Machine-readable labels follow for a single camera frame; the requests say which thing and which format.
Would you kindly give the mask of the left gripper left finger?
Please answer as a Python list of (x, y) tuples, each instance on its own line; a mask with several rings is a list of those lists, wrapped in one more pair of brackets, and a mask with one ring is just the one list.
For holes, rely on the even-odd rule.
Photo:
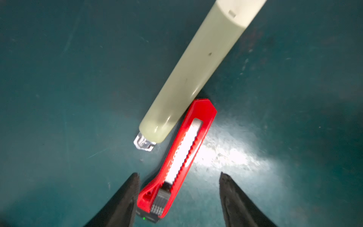
[(140, 176), (138, 173), (133, 173), (85, 226), (132, 227), (136, 216), (139, 191)]

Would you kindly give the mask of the olive green art knife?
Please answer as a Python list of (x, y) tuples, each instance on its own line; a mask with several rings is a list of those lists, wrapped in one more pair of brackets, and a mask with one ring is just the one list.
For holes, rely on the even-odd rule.
[(215, 1), (139, 126), (137, 149), (165, 140), (265, 1)]

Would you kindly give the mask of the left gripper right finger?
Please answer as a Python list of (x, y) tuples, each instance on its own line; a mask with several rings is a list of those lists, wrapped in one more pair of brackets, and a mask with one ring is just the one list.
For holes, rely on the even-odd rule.
[(227, 227), (275, 227), (273, 223), (237, 185), (231, 176), (221, 173), (219, 194)]

